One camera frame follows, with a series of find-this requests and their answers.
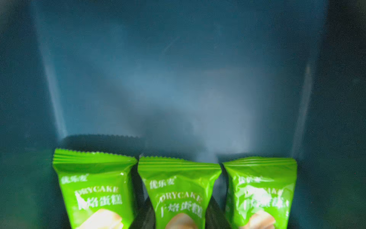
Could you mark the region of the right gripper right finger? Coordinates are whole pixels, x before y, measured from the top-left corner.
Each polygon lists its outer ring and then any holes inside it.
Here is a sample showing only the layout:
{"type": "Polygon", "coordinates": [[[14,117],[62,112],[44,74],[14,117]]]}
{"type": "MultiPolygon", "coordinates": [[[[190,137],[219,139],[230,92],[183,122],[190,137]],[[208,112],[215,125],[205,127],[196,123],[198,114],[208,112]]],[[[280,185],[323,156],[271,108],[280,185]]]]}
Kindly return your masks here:
{"type": "Polygon", "coordinates": [[[230,223],[227,221],[214,197],[210,199],[205,218],[206,229],[231,229],[230,223]]]}

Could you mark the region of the teal drawer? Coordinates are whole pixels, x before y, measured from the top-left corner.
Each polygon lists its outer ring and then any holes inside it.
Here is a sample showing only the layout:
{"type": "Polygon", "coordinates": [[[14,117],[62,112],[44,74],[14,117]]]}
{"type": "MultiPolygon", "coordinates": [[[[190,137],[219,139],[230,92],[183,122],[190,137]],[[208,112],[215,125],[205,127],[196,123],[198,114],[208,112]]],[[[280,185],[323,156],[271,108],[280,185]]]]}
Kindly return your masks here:
{"type": "Polygon", "coordinates": [[[68,229],[56,148],[292,157],[291,229],[366,226],[365,1],[1,1],[1,228],[68,229]]]}

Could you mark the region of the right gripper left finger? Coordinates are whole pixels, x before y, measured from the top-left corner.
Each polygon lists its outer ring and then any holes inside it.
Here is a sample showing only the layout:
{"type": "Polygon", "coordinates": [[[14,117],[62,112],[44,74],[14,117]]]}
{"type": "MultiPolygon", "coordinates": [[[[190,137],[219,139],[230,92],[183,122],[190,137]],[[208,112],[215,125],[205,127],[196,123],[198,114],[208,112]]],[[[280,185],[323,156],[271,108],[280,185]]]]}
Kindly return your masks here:
{"type": "Polygon", "coordinates": [[[155,229],[155,211],[150,198],[147,198],[129,229],[155,229]]]}

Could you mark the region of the green cookie packet one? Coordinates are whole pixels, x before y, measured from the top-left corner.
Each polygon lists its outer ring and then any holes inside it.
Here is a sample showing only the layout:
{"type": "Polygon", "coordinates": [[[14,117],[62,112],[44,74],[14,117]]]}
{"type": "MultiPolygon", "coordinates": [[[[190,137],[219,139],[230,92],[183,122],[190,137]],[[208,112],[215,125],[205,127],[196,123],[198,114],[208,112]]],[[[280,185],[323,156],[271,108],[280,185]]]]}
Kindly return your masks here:
{"type": "Polygon", "coordinates": [[[137,214],[132,168],[137,159],[57,148],[52,166],[73,229],[127,229],[137,214]]]}

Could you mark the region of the green cookie packet two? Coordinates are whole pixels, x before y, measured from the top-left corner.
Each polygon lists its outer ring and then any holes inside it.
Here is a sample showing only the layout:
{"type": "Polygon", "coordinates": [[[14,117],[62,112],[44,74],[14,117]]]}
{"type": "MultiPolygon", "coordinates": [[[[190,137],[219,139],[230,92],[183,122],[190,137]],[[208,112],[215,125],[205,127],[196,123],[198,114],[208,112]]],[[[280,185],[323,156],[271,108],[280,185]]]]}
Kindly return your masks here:
{"type": "Polygon", "coordinates": [[[143,156],[140,175],[155,212],[157,229],[203,229],[219,164],[143,156]]]}

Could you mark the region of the green cookie packet three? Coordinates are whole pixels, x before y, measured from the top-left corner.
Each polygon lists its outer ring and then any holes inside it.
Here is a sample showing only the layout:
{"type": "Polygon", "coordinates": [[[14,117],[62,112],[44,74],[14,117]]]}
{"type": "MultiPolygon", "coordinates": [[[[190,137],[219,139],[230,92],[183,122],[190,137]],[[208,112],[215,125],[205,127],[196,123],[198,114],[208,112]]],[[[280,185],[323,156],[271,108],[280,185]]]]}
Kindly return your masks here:
{"type": "Polygon", "coordinates": [[[225,216],[233,229],[286,229],[297,179],[293,158],[246,157],[223,163],[225,216]]]}

